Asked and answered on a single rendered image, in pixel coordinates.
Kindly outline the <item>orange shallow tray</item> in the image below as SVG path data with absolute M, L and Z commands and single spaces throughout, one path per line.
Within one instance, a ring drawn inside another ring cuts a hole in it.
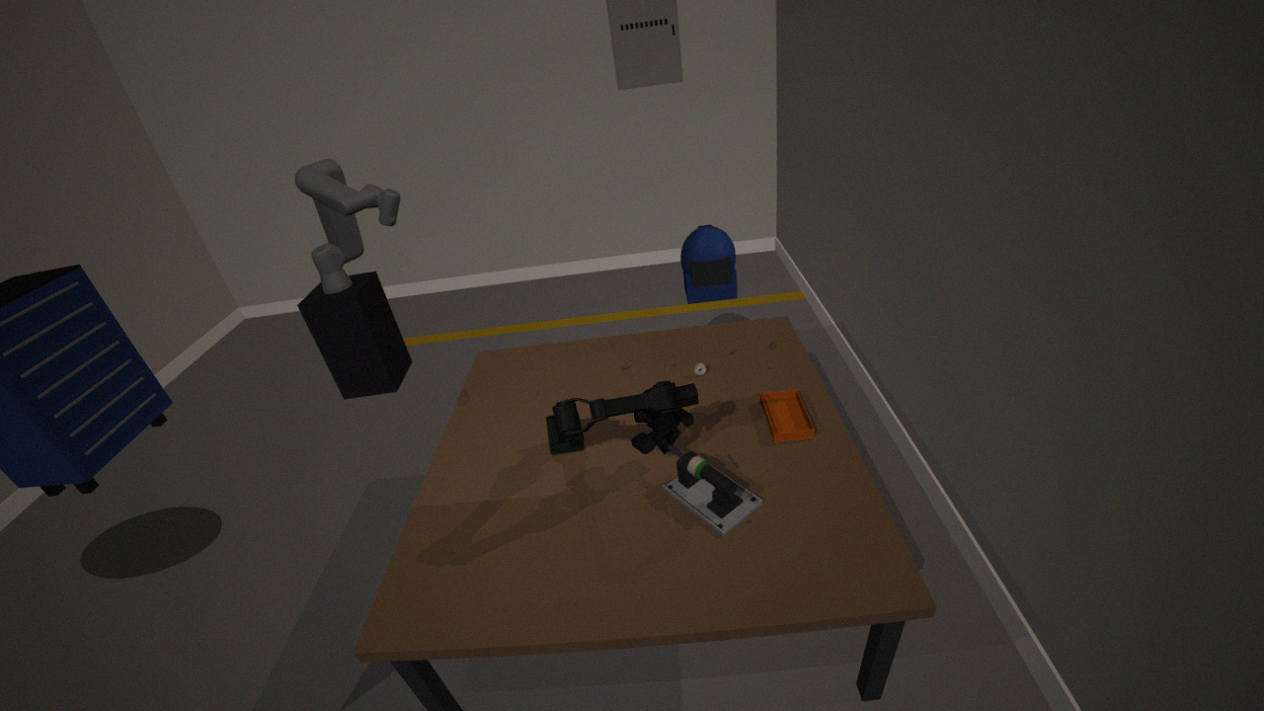
M 758 393 L 758 402 L 775 442 L 817 439 L 817 428 L 796 390 Z

